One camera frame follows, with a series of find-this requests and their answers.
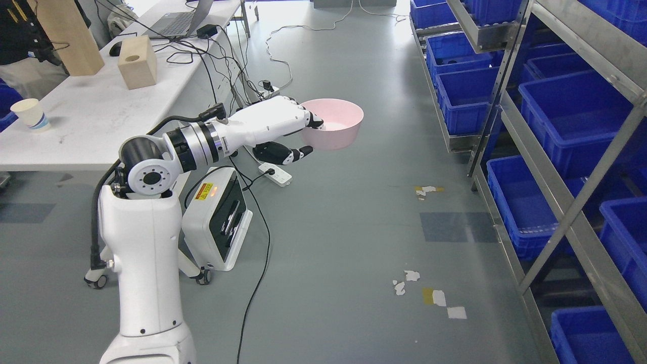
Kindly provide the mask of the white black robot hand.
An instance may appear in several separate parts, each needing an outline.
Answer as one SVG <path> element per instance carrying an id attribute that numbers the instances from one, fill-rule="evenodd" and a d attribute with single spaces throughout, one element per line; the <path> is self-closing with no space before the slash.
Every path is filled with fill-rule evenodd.
<path id="1" fill-rule="evenodd" d="M 225 155 L 250 146 L 257 160 L 286 165 L 309 155 L 313 147 L 288 148 L 276 140 L 305 127 L 317 129 L 323 123 L 319 116 L 293 99 L 277 96 L 243 108 L 229 117 L 228 124 L 217 123 L 215 129 L 225 147 Z"/>

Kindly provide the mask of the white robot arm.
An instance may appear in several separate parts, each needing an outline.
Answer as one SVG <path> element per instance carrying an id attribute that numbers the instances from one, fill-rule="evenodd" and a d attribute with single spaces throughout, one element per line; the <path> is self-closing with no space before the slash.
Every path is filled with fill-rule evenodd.
<path id="1" fill-rule="evenodd" d="M 99 255 L 116 272 L 120 324 L 101 363 L 195 363 L 194 339 L 184 322 L 179 287 L 181 207 L 172 186 L 178 176 L 224 156 L 212 121 L 222 104 L 157 138 L 127 139 L 108 175 L 116 185 L 97 187 L 94 229 L 106 244 Z"/>

